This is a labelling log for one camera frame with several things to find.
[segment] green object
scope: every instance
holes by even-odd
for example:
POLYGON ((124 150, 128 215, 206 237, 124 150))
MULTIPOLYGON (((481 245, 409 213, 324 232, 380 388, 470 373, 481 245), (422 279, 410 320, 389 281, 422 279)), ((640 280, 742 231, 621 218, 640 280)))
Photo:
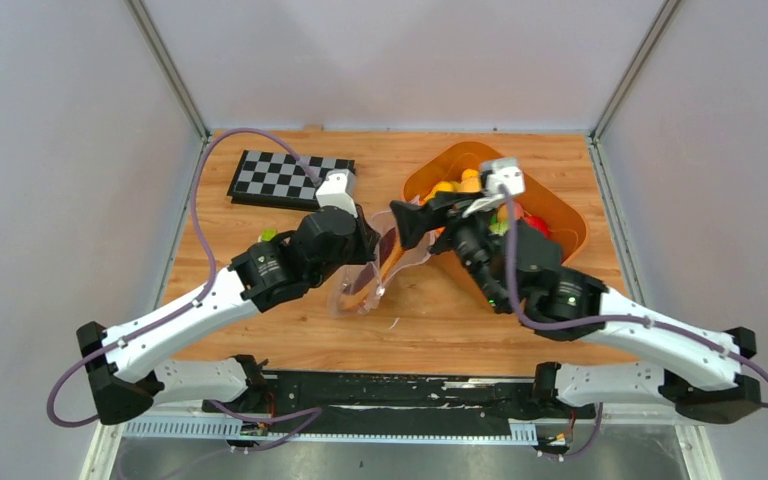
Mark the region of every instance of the green object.
POLYGON ((509 228, 508 222, 497 222, 497 223, 490 224, 490 232, 500 237, 504 235, 505 232, 508 231, 508 228, 509 228))
POLYGON ((278 235, 278 230, 274 228, 267 228, 263 231, 263 233, 260 234, 260 241, 261 242, 268 242, 275 238, 275 235, 278 235))

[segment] perforated metal strip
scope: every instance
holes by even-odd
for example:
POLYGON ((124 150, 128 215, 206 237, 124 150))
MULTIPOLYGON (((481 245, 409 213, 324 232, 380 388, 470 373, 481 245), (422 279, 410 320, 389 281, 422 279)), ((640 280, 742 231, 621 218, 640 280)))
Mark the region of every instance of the perforated metal strip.
MULTIPOLYGON (((281 433, 263 436, 247 435, 243 422, 232 418, 145 416, 125 427, 124 437, 196 438, 219 440, 277 440, 281 433)), ((337 443, 412 443, 437 445, 537 445, 537 429, 533 424, 511 422, 511 435, 361 435, 302 433, 293 441, 337 443)))

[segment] transparent plastic bag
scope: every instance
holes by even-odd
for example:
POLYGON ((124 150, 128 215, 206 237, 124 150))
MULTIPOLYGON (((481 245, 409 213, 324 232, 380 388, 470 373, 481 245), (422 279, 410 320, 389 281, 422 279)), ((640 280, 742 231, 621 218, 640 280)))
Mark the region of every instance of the transparent plastic bag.
POLYGON ((332 316, 368 313, 378 306, 387 285, 398 272, 431 258, 428 248, 436 238, 434 232, 427 233, 419 245, 405 251, 399 243, 392 212, 378 212, 367 218, 367 223, 381 234, 375 247, 375 260, 366 265, 346 265, 334 275, 337 282, 328 298, 328 310, 332 316))

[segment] basket of fruit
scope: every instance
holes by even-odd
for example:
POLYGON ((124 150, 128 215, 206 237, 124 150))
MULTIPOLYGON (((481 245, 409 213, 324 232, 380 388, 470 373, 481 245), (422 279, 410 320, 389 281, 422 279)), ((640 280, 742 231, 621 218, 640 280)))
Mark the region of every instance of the basket of fruit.
MULTIPOLYGON (((453 145, 408 177, 402 188, 402 199, 410 201, 418 198, 424 203, 439 191, 478 192, 481 189, 478 176, 480 165, 502 157, 504 155, 480 142, 453 145)), ((516 198, 516 211, 513 214, 558 243, 566 265, 587 243, 587 222, 576 209, 528 175, 527 165, 520 167, 525 173, 525 193, 516 198)), ((507 209, 501 207, 491 221, 491 231, 504 234, 508 215, 510 213, 507 209)), ((447 252, 433 257, 429 264, 443 269, 481 305, 487 306, 481 291, 461 267, 454 253, 447 252)))

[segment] white wall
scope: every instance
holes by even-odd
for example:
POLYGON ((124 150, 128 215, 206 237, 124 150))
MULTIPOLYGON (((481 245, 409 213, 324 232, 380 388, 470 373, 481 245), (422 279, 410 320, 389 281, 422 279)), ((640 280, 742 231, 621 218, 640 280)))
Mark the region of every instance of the white wall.
MULTIPOLYGON (((684 2, 604 145, 649 303, 755 329, 768 368, 768 2, 684 2)), ((768 411, 710 433, 768 477, 768 411)))
POLYGON ((211 127, 595 126, 661 0, 146 0, 211 127))
POLYGON ((46 396, 78 326, 151 306, 199 147, 124 2, 0 1, 0 478, 77 478, 93 427, 46 396))

